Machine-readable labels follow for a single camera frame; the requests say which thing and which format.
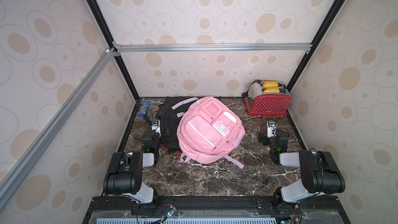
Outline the red backpack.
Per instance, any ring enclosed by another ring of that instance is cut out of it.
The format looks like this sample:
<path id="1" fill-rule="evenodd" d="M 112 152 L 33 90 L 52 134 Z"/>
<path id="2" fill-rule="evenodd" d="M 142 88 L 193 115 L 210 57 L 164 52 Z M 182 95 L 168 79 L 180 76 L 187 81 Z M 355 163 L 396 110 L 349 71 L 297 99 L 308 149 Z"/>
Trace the red backpack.
<path id="1" fill-rule="evenodd" d="M 170 148 L 170 147 L 166 147 L 165 145 L 161 144 L 161 147 L 168 153 L 168 154 L 173 154 L 173 155 L 177 155 L 177 156 L 181 156 L 182 152 L 179 148 Z"/>

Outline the black backpack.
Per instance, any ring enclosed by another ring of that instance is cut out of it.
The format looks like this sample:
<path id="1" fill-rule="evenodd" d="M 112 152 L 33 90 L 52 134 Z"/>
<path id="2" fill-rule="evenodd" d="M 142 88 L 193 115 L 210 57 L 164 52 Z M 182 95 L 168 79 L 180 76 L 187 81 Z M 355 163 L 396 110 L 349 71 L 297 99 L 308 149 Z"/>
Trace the black backpack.
<path id="1" fill-rule="evenodd" d="M 160 120 L 161 134 L 167 132 L 170 134 L 171 139 L 169 143 L 162 145 L 180 149 L 177 138 L 177 128 L 185 112 L 190 105 L 197 100 L 198 98 L 196 97 L 168 97 L 165 102 L 159 106 L 158 111 L 152 119 L 149 119 L 147 115 L 142 117 L 150 127 L 153 120 Z M 160 147 L 161 137 L 157 136 L 152 129 L 145 131 L 143 134 L 144 152 L 157 153 Z"/>

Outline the pink backpack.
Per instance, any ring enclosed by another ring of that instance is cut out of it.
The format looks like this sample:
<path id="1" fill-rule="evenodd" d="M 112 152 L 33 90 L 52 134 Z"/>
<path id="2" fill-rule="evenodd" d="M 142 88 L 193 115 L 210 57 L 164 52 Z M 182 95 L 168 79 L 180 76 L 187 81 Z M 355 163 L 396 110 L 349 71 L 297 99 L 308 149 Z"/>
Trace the pink backpack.
<path id="1" fill-rule="evenodd" d="M 241 119 L 212 96 L 191 97 L 173 105 L 172 109 L 187 104 L 186 111 L 177 113 L 180 119 L 176 133 L 181 150 L 180 162 L 194 160 L 210 164 L 225 158 L 243 169 L 242 163 L 229 156 L 246 135 Z"/>

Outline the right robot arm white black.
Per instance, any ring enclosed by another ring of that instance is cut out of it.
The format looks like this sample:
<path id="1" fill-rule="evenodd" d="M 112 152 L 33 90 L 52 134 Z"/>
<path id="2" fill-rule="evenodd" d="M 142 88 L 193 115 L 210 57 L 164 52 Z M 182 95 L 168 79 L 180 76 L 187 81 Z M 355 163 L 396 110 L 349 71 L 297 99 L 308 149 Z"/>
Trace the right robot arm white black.
<path id="1" fill-rule="evenodd" d="M 279 187 L 273 194 L 272 205 L 281 207 L 301 200 L 344 192 L 346 183 L 330 152 L 288 151 L 289 136 L 282 130 L 272 135 L 259 134 L 258 142 L 269 146 L 269 157 L 276 164 L 300 169 L 296 182 Z"/>

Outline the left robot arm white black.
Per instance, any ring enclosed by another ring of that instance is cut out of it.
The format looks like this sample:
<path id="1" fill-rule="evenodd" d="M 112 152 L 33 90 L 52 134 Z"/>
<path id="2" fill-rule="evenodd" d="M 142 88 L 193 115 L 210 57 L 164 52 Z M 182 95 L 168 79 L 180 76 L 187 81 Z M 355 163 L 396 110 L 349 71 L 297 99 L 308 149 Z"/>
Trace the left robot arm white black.
<path id="1" fill-rule="evenodd" d="M 140 204 L 152 203 L 155 190 L 143 182 L 143 168 L 153 167 L 159 161 L 159 148 L 170 140 L 170 132 L 159 134 L 147 130 L 143 136 L 143 150 L 115 152 L 103 181 L 105 194 L 127 197 Z"/>

